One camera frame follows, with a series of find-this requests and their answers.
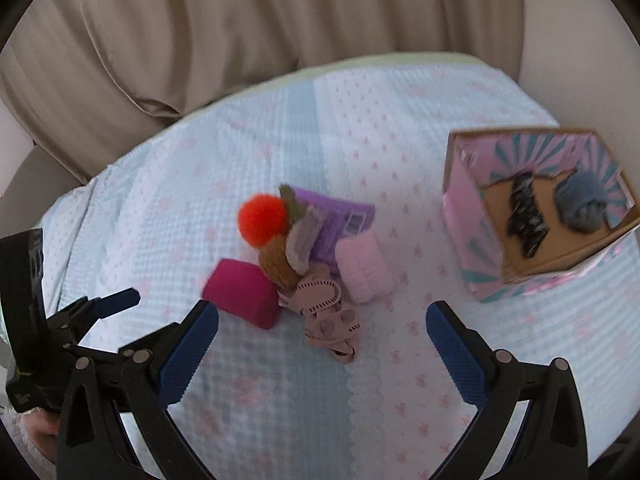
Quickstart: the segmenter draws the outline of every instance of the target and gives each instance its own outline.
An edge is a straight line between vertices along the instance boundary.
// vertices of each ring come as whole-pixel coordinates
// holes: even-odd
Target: bedsheet
[[[634,238],[583,279],[482,305],[465,289],[442,220],[447,135],[457,128],[555,125],[502,72],[426,64],[341,70],[227,100],[170,127],[62,197],[42,219],[47,311],[128,286],[140,306],[85,343],[113,350],[181,320],[220,258],[255,261],[236,212],[278,184],[376,204],[398,288],[361,307],[364,340],[346,367],[308,348],[285,313],[261,331],[225,312],[178,427],[220,480],[424,480],[474,408],[424,329],[448,301],[494,348],[572,365],[590,460],[640,406],[640,254]],[[487,469],[506,456],[518,416]],[[159,474],[130,420],[142,462]]]

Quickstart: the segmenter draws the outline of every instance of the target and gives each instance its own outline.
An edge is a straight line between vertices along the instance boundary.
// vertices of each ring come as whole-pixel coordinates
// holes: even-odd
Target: light pink fluffy object
[[[335,247],[335,261],[355,303],[365,303],[394,290],[393,275],[372,230],[340,240]]]

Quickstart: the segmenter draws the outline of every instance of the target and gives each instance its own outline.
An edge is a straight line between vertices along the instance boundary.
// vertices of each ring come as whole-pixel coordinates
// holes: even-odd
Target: open box
[[[556,184],[577,169],[604,184],[607,208],[594,234],[571,231],[553,201]],[[549,233],[535,256],[524,258],[507,235],[511,177],[532,171],[538,208]],[[462,277],[488,303],[534,293],[583,276],[616,254],[615,246],[640,224],[638,200],[622,168],[595,132],[575,128],[509,128],[452,132],[443,186],[444,218]]]

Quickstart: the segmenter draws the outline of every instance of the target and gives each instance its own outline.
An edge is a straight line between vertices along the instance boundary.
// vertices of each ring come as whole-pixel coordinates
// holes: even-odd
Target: orange pom-pom
[[[276,235],[287,233],[287,207],[280,197],[260,194],[242,204],[238,212],[240,235],[251,247],[260,248]]]

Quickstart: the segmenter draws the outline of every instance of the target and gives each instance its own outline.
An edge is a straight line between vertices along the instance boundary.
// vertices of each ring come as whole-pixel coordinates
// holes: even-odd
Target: purple card
[[[346,237],[359,235],[371,227],[376,207],[373,204],[347,202],[313,191],[293,187],[296,199],[305,205],[314,205],[324,214],[324,224],[318,240],[311,249],[311,260],[324,262],[337,272],[335,245]]]

